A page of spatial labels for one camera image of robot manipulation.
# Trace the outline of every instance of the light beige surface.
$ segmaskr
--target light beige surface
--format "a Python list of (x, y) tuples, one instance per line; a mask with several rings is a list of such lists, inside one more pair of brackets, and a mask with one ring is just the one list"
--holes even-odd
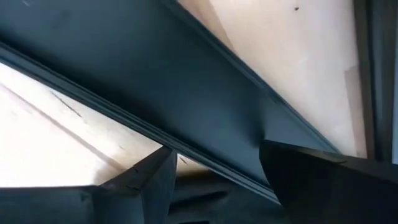
[(3, 64), (0, 105), (0, 187), (101, 184), (161, 147)]
[(341, 152), (366, 157), (350, 0), (180, 0)]

